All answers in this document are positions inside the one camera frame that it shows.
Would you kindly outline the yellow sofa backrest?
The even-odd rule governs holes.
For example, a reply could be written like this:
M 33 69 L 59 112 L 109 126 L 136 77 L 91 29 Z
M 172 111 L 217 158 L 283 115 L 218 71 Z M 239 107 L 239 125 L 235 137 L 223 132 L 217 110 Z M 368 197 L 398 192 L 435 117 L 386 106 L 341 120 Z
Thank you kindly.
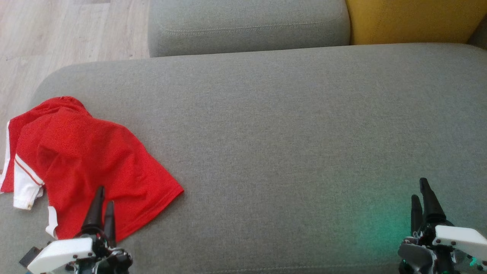
M 466 43 L 487 0 L 345 0 L 353 45 Z

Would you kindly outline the red and white jersey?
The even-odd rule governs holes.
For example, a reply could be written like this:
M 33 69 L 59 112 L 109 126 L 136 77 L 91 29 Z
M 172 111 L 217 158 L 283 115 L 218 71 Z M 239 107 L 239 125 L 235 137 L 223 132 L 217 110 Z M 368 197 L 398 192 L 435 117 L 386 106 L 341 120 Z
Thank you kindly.
M 151 222 L 183 193 L 177 180 L 126 127 L 94 118 L 74 97 L 46 100 L 9 120 L 0 193 L 31 210 L 47 193 L 47 233 L 79 233 L 100 186 L 115 205 L 115 239 Z

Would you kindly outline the large grey sofa ottoman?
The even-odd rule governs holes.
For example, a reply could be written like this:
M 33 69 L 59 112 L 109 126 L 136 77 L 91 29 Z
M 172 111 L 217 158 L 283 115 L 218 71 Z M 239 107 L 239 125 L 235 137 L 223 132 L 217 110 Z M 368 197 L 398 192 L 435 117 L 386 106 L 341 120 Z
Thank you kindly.
M 131 274 L 397 273 L 425 177 L 487 237 L 487 50 L 358 45 L 93 62 L 45 78 L 184 188 L 120 245 Z

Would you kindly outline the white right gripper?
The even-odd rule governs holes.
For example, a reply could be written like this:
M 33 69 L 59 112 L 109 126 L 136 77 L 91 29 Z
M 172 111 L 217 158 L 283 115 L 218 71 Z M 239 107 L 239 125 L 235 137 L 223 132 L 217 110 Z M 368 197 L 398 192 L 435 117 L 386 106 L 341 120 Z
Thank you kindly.
M 456 227 L 447 220 L 426 178 L 423 196 L 411 196 L 411 236 L 403 239 L 398 255 L 399 274 L 461 274 L 470 267 L 487 273 L 487 238 L 476 229 Z

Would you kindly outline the grey sofa seat cushion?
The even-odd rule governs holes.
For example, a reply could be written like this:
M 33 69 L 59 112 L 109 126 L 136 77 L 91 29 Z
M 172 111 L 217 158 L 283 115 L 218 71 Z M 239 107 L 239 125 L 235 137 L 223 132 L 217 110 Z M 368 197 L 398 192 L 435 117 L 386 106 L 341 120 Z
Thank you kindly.
M 151 0 L 150 57 L 345 46 L 345 0 Z

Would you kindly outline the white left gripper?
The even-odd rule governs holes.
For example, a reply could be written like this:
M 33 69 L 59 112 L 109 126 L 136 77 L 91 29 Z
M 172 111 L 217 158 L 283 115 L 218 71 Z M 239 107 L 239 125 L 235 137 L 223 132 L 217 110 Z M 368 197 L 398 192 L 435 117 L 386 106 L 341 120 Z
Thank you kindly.
M 102 229 L 104 200 L 105 188 L 99 186 L 79 235 L 50 242 L 29 264 L 28 272 L 52 274 L 64 266 L 73 274 L 129 274 L 133 258 L 129 252 L 117 247 L 114 201 L 107 204 Z

